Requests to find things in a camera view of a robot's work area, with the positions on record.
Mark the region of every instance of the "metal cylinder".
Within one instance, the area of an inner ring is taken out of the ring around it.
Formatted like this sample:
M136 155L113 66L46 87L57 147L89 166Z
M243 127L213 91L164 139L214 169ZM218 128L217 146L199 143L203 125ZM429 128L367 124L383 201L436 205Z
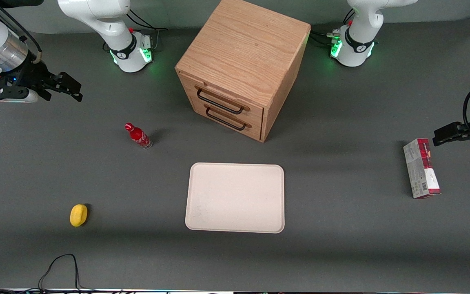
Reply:
M8 72L21 65L28 54L28 47L17 35L8 30L6 42L0 47L0 68Z

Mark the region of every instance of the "red bottle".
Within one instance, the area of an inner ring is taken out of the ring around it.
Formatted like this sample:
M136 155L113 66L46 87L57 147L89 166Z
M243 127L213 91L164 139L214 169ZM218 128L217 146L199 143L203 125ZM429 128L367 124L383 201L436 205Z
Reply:
M124 128L130 133L132 140L143 149L151 147L153 142L151 142L150 138L148 138L140 128L135 127L132 123L125 124Z

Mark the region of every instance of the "drawer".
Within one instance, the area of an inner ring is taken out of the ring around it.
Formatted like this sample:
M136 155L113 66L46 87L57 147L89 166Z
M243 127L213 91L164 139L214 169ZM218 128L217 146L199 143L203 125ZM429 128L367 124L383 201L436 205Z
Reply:
M203 82L198 82L182 73L179 74L179 79L195 111L197 108L202 108L203 104L207 104L245 123L250 123L254 127L262 125L264 112L262 107L222 94L222 92L206 86Z
M261 139L260 124L253 125L250 122L242 121L238 117L206 103L195 108L195 112L252 139Z

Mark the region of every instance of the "beige tray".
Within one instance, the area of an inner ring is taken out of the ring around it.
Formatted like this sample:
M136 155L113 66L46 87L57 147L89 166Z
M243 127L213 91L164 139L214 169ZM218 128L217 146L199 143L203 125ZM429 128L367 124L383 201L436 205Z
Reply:
M284 170L267 164L194 164L186 226L204 231L282 232Z

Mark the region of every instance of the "red and white box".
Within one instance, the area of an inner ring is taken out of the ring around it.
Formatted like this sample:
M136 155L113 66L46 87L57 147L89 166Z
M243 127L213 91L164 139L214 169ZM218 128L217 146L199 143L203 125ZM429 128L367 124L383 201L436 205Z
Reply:
M416 139L403 147L407 171L411 181L412 197L424 199L440 194L440 186L431 165L429 139Z

